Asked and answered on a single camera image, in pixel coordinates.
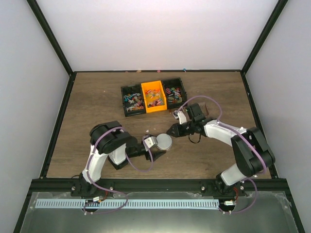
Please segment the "orange candy bin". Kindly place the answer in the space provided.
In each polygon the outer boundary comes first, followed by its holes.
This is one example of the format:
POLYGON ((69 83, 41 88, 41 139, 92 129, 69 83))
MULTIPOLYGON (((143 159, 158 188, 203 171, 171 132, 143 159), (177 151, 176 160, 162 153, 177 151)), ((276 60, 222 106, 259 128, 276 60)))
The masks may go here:
POLYGON ((167 100, 161 81, 141 83, 146 113, 165 111, 167 100))

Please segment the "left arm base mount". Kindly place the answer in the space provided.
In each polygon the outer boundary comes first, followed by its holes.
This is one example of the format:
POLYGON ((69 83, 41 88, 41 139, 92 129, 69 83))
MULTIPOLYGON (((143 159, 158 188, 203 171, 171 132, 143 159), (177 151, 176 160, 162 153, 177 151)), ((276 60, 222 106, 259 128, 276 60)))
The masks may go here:
POLYGON ((87 182, 83 176, 73 179, 71 187, 72 197, 93 198, 108 195, 108 191, 101 190, 93 184, 87 182))

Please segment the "clear plastic cup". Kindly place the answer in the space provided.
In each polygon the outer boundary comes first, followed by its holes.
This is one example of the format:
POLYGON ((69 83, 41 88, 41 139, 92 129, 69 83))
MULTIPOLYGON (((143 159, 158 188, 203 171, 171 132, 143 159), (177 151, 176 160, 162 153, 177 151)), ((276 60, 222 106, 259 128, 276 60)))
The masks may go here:
POLYGON ((161 146, 157 145, 157 149, 160 150, 160 151, 168 151, 171 148, 172 148, 171 146, 169 146, 169 147, 161 147, 161 146))

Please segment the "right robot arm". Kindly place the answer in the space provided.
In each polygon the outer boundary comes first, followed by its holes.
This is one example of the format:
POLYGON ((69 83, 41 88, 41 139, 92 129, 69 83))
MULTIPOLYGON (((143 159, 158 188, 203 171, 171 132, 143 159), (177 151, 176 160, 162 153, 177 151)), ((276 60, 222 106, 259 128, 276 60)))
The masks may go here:
POLYGON ((173 113, 179 122, 167 130, 168 135, 178 138, 197 133, 233 149, 235 164, 216 176, 215 189, 220 195, 228 195, 238 182, 263 173, 275 163, 275 156, 260 129, 237 128, 206 117, 197 103, 186 107, 186 112, 189 120, 182 111, 173 113))

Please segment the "black bin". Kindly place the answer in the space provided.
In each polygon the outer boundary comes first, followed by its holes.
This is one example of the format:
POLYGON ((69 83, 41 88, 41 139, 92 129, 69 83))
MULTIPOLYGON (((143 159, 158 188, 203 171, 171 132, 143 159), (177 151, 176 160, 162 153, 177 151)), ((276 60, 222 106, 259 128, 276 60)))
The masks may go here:
POLYGON ((167 101, 167 109, 179 108, 188 100, 180 77, 162 80, 161 84, 167 101))
POLYGON ((122 105, 126 117, 146 113, 146 105, 140 84, 121 87, 122 105))

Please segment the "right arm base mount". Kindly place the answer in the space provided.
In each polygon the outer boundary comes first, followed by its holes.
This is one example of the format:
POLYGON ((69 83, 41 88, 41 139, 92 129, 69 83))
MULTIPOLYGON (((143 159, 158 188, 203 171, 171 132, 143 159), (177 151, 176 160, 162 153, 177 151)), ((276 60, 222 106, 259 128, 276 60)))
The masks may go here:
POLYGON ((204 179, 200 181, 201 192, 206 196, 213 197, 233 197, 243 191, 240 189, 241 183, 235 183, 233 185, 227 185, 217 176, 215 179, 204 179))

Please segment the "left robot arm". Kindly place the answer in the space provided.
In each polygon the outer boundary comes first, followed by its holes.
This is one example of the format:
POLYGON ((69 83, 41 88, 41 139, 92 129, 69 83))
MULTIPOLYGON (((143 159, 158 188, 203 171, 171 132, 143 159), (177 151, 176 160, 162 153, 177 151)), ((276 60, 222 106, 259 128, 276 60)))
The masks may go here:
POLYGON ((161 133, 157 136, 147 134, 141 142, 127 132, 118 121, 98 124, 89 133, 90 154, 85 169, 82 171, 84 183, 82 190, 88 196, 99 192, 102 168, 108 160, 116 170, 130 163, 129 159, 144 156, 154 162, 164 155, 172 145, 172 138, 161 133))

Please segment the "white round lid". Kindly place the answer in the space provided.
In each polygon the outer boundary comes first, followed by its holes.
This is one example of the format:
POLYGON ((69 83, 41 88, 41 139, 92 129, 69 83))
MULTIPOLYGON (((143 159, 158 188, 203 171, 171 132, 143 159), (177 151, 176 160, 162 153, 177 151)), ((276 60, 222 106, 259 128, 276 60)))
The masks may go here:
POLYGON ((169 146, 172 146, 173 144, 172 138, 166 133, 161 133, 156 138, 158 141, 157 145, 161 147, 169 147, 169 146))

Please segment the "brown slotted scoop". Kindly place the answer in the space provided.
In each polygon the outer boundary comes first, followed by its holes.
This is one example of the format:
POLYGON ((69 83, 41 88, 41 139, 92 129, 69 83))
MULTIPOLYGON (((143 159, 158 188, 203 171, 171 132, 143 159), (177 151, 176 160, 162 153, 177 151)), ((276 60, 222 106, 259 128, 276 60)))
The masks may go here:
POLYGON ((200 109, 202 113, 207 117, 209 115, 209 111, 205 102, 199 102, 200 109))

